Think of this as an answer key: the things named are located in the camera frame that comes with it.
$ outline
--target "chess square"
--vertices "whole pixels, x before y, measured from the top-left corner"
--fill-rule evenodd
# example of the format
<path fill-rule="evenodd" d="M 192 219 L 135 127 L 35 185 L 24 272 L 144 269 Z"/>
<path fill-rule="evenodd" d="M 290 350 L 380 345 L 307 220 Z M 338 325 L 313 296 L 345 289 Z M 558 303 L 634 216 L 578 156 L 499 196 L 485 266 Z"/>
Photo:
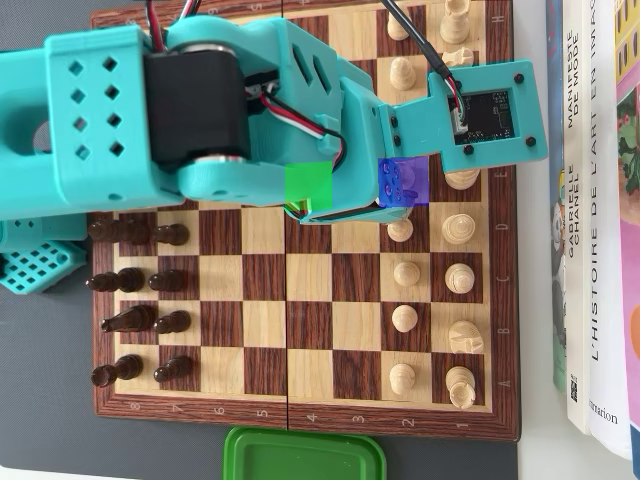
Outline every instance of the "chess square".
<path fill-rule="evenodd" d="M 335 302 L 380 301 L 379 254 L 334 254 L 332 263 Z"/>
<path fill-rule="evenodd" d="M 200 257 L 200 300 L 242 300 L 242 255 Z"/>
<path fill-rule="evenodd" d="M 289 254 L 286 269 L 288 301 L 331 301 L 331 255 Z"/>
<path fill-rule="evenodd" d="M 347 60 L 376 58 L 376 12 L 329 15 L 329 45 Z"/>
<path fill-rule="evenodd" d="M 287 394 L 287 351 L 284 348 L 244 349 L 244 393 Z"/>
<path fill-rule="evenodd" d="M 177 390 L 183 392 L 200 391 L 200 348 L 187 345 L 160 345 L 159 366 L 172 358 L 185 355 L 192 361 L 192 370 L 189 375 L 161 383 L 161 390 Z"/>
<path fill-rule="evenodd" d="M 191 325 L 184 332 L 158 335 L 160 345 L 200 345 L 200 302 L 198 300 L 163 300 L 158 302 L 158 318 L 183 310 L 191 317 Z"/>
<path fill-rule="evenodd" d="M 376 222 L 338 222 L 331 225 L 333 253 L 378 253 L 380 228 Z"/>
<path fill-rule="evenodd" d="M 285 299 L 284 254 L 243 255 L 242 272 L 245 300 Z"/>
<path fill-rule="evenodd" d="M 380 304 L 334 302 L 333 349 L 380 350 Z"/>
<path fill-rule="evenodd" d="M 244 393 L 244 349 L 242 347 L 202 347 L 200 349 L 203 393 L 234 395 Z"/>
<path fill-rule="evenodd" d="M 408 332 L 400 332 L 393 325 L 393 312 L 400 305 L 409 305 L 418 314 L 418 323 Z M 431 351 L 431 305 L 429 303 L 381 304 L 382 350 L 402 352 Z"/>
<path fill-rule="evenodd" d="M 393 272 L 402 262 L 412 262 L 420 269 L 420 279 L 411 287 L 399 285 Z M 430 258 L 428 253 L 381 253 L 380 297 L 383 302 L 431 301 Z"/>
<path fill-rule="evenodd" d="M 465 294 L 453 293 L 445 283 L 447 269 L 456 263 L 463 263 L 473 271 L 473 288 Z M 431 301 L 445 303 L 482 303 L 482 254 L 481 253 L 440 253 L 431 254 Z"/>
<path fill-rule="evenodd" d="M 200 309 L 203 346 L 242 346 L 242 302 L 201 302 Z"/>
<path fill-rule="evenodd" d="M 380 400 L 380 352 L 333 351 L 335 398 Z"/>
<path fill-rule="evenodd" d="M 331 350 L 287 350 L 287 368 L 290 400 L 333 400 Z"/>
<path fill-rule="evenodd" d="M 285 302 L 242 302 L 245 347 L 286 347 Z"/>
<path fill-rule="evenodd" d="M 287 348 L 331 350 L 331 303 L 287 302 Z"/>
<path fill-rule="evenodd" d="M 158 226 L 181 224 L 189 230 L 189 240 L 184 245 L 173 246 L 158 243 L 158 255 L 199 255 L 200 222 L 197 210 L 170 210 L 158 212 Z"/>
<path fill-rule="evenodd" d="M 243 208 L 242 253 L 284 253 L 282 207 Z"/>
<path fill-rule="evenodd" d="M 399 364 L 409 365 L 415 375 L 415 383 L 411 390 L 398 395 L 391 389 L 391 369 Z M 382 352 L 382 400 L 396 402 L 412 402 L 415 404 L 431 404 L 431 355 L 417 352 Z"/>
<path fill-rule="evenodd" d="M 200 255 L 240 255 L 240 209 L 200 210 Z"/>

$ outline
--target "chess piece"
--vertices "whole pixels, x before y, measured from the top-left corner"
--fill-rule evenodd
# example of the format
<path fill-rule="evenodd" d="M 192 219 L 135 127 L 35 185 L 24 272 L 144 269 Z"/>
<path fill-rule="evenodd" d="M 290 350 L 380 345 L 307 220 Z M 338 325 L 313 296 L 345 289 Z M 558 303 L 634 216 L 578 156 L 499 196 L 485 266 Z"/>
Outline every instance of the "chess piece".
<path fill-rule="evenodd" d="M 170 380 L 186 377 L 193 370 L 193 361 L 185 356 L 180 355 L 173 357 L 153 372 L 153 378 L 156 382 L 164 383 Z"/>
<path fill-rule="evenodd" d="M 444 274 L 444 283 L 453 293 L 469 293 L 473 289 L 474 282 L 473 270 L 464 263 L 451 265 Z"/>
<path fill-rule="evenodd" d="M 443 53 L 442 61 L 447 67 L 461 67 L 463 65 L 473 65 L 473 50 L 462 47 L 451 53 Z"/>
<path fill-rule="evenodd" d="M 409 365 L 399 363 L 394 365 L 389 373 L 391 390 L 396 395 L 406 395 L 416 383 L 416 374 Z"/>
<path fill-rule="evenodd" d="M 453 245 L 467 243 L 476 231 L 476 222 L 469 215 L 451 215 L 442 224 L 442 236 Z"/>
<path fill-rule="evenodd" d="M 476 401 L 476 381 L 473 373 L 464 367 L 453 367 L 445 378 L 449 398 L 461 410 L 469 408 Z"/>
<path fill-rule="evenodd" d="M 154 229 L 153 239 L 159 243 L 168 243 L 178 247 L 189 241 L 189 230 L 179 223 L 162 225 Z"/>
<path fill-rule="evenodd" d="M 409 90 L 416 83 L 416 71 L 406 58 L 394 58 L 391 62 L 389 80 L 396 90 Z"/>
<path fill-rule="evenodd" d="M 406 242 L 413 234 L 413 223 L 408 218 L 390 223 L 387 226 L 387 233 L 394 242 Z"/>
<path fill-rule="evenodd" d="M 139 268 L 123 268 L 118 273 L 99 273 L 87 280 L 87 287 L 94 292 L 137 292 L 144 287 L 144 273 Z"/>
<path fill-rule="evenodd" d="M 469 170 L 445 173 L 444 179 L 451 188 L 456 190 L 466 190 L 476 183 L 478 175 L 480 175 L 480 169 L 472 168 Z"/>
<path fill-rule="evenodd" d="M 106 318 L 100 324 L 103 332 L 141 332 L 153 325 L 155 312 L 148 305 L 136 305 L 119 313 L 113 318 Z"/>
<path fill-rule="evenodd" d="M 400 9 L 408 18 L 411 18 L 411 16 L 409 15 L 409 9 L 407 7 L 403 5 L 400 7 Z M 402 25 L 398 23 L 398 21 L 393 15 L 391 15 L 391 13 L 389 13 L 388 15 L 389 21 L 387 22 L 387 33 L 389 34 L 389 36 L 396 41 L 404 40 L 405 38 L 407 38 L 409 36 L 407 31 L 402 27 Z"/>
<path fill-rule="evenodd" d="M 157 292 L 178 292 L 184 288 L 184 272 L 167 270 L 149 278 L 149 288 Z"/>
<path fill-rule="evenodd" d="M 462 43 L 469 36 L 470 0 L 445 0 L 440 36 L 451 44 Z"/>
<path fill-rule="evenodd" d="M 184 332 L 191 326 L 191 316 L 184 310 L 172 312 L 156 320 L 153 328 L 157 333 L 178 333 Z"/>
<path fill-rule="evenodd" d="M 411 305 L 400 305 L 391 314 L 391 322 L 396 330 L 406 333 L 418 323 L 418 312 Z"/>
<path fill-rule="evenodd" d="M 461 320 L 449 327 L 449 345 L 453 353 L 482 353 L 484 341 L 480 330 L 471 322 Z"/>
<path fill-rule="evenodd" d="M 412 287 L 420 280 L 420 269 L 413 262 L 400 262 L 393 269 L 393 278 L 403 287 Z"/>
<path fill-rule="evenodd" d="M 142 245 L 149 241 L 149 226 L 137 220 L 116 220 L 102 218 L 88 228 L 89 236 L 94 242 L 129 242 Z"/>
<path fill-rule="evenodd" d="M 120 357 L 113 365 L 100 365 L 91 373 L 91 383 L 96 387 L 107 387 L 120 380 L 131 380 L 142 372 L 142 358 L 138 355 Z"/>

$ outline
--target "ventilation hole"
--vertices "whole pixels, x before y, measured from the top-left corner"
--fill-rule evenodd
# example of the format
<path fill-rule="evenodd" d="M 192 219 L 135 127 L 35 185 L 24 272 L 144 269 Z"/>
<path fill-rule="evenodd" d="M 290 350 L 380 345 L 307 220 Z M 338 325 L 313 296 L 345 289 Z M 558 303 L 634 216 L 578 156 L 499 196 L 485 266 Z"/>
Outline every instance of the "ventilation hole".
<path fill-rule="evenodd" d="M 78 117 L 78 119 L 73 122 L 73 126 L 76 128 L 76 130 L 82 132 L 85 128 L 87 128 L 87 122 L 84 120 L 84 118 Z"/>
<path fill-rule="evenodd" d="M 115 113 L 107 119 L 107 123 L 111 125 L 113 128 L 120 125 L 120 122 L 122 122 L 122 119 L 119 116 L 117 116 Z"/>
<path fill-rule="evenodd" d="M 109 148 L 109 151 L 111 151 L 111 153 L 113 153 L 116 157 L 119 157 L 120 155 L 122 155 L 122 152 L 124 151 L 124 147 L 120 145 L 118 142 L 115 142 L 113 145 L 111 145 L 111 147 Z"/>
<path fill-rule="evenodd" d="M 104 92 L 104 94 L 109 97 L 111 100 L 115 100 L 116 97 L 118 95 L 120 95 L 120 90 L 118 90 L 116 87 L 114 87 L 113 85 L 109 85 L 109 88 L 107 88 Z"/>
<path fill-rule="evenodd" d="M 118 62 L 111 57 L 107 57 L 107 59 L 102 62 L 102 66 L 108 71 L 113 72 L 113 70 L 118 66 Z"/>
<path fill-rule="evenodd" d="M 84 92 L 82 92 L 82 90 L 76 90 L 75 92 L 73 92 L 71 94 L 71 100 L 73 100 L 77 104 L 82 103 L 82 101 L 85 99 L 85 97 L 86 97 L 86 95 L 84 94 Z"/>
<path fill-rule="evenodd" d="M 324 68 L 322 67 L 322 63 L 320 63 L 320 59 L 315 55 L 313 56 L 313 68 L 318 74 L 318 78 L 320 79 L 322 88 L 324 88 L 324 91 L 328 95 L 329 93 L 331 93 L 331 83 L 329 83 L 329 78 L 327 77 L 327 74 L 324 73 Z"/>
<path fill-rule="evenodd" d="M 293 45 L 293 58 L 298 64 L 298 69 L 300 69 L 300 73 L 304 77 L 304 81 L 307 82 L 307 85 L 311 85 L 311 72 L 309 71 L 309 67 L 304 61 L 304 57 L 302 56 L 302 52 L 300 51 L 300 47 L 297 45 Z"/>

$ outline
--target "dark brown chess piece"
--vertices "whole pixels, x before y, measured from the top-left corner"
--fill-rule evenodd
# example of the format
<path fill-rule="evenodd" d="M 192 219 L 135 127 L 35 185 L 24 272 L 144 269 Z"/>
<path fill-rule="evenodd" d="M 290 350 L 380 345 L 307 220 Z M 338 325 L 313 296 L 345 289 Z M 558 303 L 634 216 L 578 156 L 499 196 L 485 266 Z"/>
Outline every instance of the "dark brown chess piece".
<path fill-rule="evenodd" d="M 155 312 L 148 305 L 136 305 L 113 318 L 102 321 L 103 332 L 141 332 L 153 326 Z"/>
<path fill-rule="evenodd" d="M 177 378 L 182 378 L 193 370 L 193 361 L 186 355 L 173 357 L 153 372 L 153 378 L 158 383 L 168 382 Z"/>
<path fill-rule="evenodd" d="M 87 287 L 94 292 L 137 292 L 144 287 L 144 273 L 139 268 L 123 268 L 118 273 L 105 272 L 87 280 Z"/>
<path fill-rule="evenodd" d="M 184 288 L 185 272 L 167 270 L 149 278 L 149 288 L 157 292 L 178 292 Z"/>
<path fill-rule="evenodd" d="M 156 320 L 153 328 L 157 333 L 184 332 L 191 326 L 191 316 L 184 310 L 172 312 Z"/>
<path fill-rule="evenodd" d="M 121 380 L 131 380 L 142 372 L 142 358 L 138 355 L 120 357 L 113 365 L 100 365 L 91 373 L 91 383 L 96 387 L 107 387 Z"/>
<path fill-rule="evenodd" d="M 189 230 L 179 223 L 162 225 L 153 231 L 153 239 L 156 242 L 169 243 L 177 247 L 189 241 Z"/>

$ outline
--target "dark pawn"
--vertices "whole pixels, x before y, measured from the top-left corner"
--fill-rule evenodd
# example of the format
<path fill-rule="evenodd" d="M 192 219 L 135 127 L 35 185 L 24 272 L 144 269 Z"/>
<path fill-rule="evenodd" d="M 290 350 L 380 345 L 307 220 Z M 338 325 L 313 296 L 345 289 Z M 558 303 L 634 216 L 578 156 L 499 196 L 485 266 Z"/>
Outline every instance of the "dark pawn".
<path fill-rule="evenodd" d="M 184 272 L 167 270 L 149 278 L 149 288 L 157 292 L 178 292 L 184 288 Z"/>
<path fill-rule="evenodd" d="M 191 316 L 184 310 L 165 315 L 156 320 L 153 328 L 157 333 L 178 333 L 184 332 L 191 326 Z"/>
<path fill-rule="evenodd" d="M 164 365 L 158 367 L 153 372 L 153 378 L 158 383 L 168 382 L 169 380 L 175 380 L 189 375 L 193 370 L 193 362 L 185 355 L 179 357 L 173 357 Z"/>
<path fill-rule="evenodd" d="M 91 383 L 96 387 L 108 387 L 121 380 L 131 380 L 142 372 L 142 358 L 138 355 L 120 357 L 114 365 L 101 365 L 91 373 Z"/>
<path fill-rule="evenodd" d="M 153 308 L 148 305 L 136 305 L 113 318 L 102 321 L 103 332 L 141 332 L 153 326 L 155 320 Z"/>
<path fill-rule="evenodd" d="M 153 239 L 160 243 L 169 243 L 175 247 L 184 245 L 189 240 L 189 230 L 184 225 L 162 225 L 153 231 Z"/>

